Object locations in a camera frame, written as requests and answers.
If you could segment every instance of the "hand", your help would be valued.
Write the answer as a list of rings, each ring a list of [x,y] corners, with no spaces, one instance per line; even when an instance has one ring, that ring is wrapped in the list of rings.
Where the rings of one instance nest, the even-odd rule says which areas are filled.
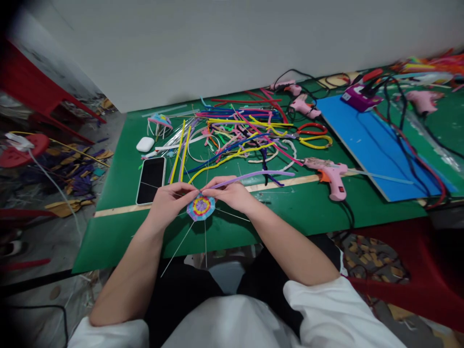
[[[231,208],[238,210],[241,213],[248,213],[254,206],[259,202],[254,198],[243,186],[240,181],[236,181],[227,186],[220,187],[218,189],[209,189],[210,187],[220,184],[224,181],[235,179],[235,175],[231,176],[216,176],[211,180],[204,188],[200,191],[204,196],[214,197],[219,199]]]
[[[184,182],[162,186],[156,191],[147,219],[164,230],[199,193],[193,185]]]

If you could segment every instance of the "white shirt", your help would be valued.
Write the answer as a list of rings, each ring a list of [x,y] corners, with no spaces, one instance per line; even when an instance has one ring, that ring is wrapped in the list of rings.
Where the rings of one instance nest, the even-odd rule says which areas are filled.
[[[301,341],[268,305],[234,295],[203,302],[182,320],[163,348],[406,348],[374,317],[344,277],[311,287],[288,281],[284,295],[290,306],[303,315]],[[92,327],[86,317],[69,347],[147,348],[148,340],[148,326],[143,320]]]

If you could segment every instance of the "black pants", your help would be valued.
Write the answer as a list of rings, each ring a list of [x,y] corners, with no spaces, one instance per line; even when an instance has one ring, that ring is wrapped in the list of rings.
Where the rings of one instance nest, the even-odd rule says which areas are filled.
[[[327,235],[314,235],[308,239],[340,269],[340,250]],[[151,347],[161,347],[182,319],[205,300],[224,296],[208,271],[185,265],[184,258],[174,258],[163,278],[160,278],[160,274],[169,260],[159,263],[158,278],[145,316]],[[267,303],[299,337],[303,316],[291,309],[282,291],[288,279],[265,248],[246,270],[237,293]]]

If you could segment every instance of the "small craft figure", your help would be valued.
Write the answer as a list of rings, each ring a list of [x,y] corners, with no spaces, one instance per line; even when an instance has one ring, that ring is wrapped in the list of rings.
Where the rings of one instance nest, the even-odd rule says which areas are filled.
[[[162,133],[163,139],[164,139],[164,134],[166,132],[166,129],[167,128],[171,130],[173,129],[171,120],[167,118],[166,116],[160,115],[158,113],[154,113],[152,116],[148,118],[148,128],[150,128],[150,131],[153,134],[153,131],[151,130],[151,127],[150,127],[150,122],[156,124],[156,131],[155,131],[155,134],[157,136],[156,140],[158,140],[158,136],[161,135],[161,128],[163,130],[163,133]]]

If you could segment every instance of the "colorful woven craft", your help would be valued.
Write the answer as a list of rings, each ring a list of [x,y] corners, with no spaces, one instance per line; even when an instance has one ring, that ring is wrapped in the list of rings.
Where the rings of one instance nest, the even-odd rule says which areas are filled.
[[[171,120],[168,119],[166,116],[164,115],[160,115],[158,113],[154,113],[154,115],[152,115],[149,119],[148,119],[149,122],[152,122],[152,123],[156,123],[156,124],[159,124],[159,125],[162,125],[163,127],[167,127],[167,128],[170,128],[170,129],[173,129],[173,126],[171,124]]]
[[[216,203],[214,198],[203,196],[201,193],[187,206],[187,214],[193,221],[206,220],[214,212]]]

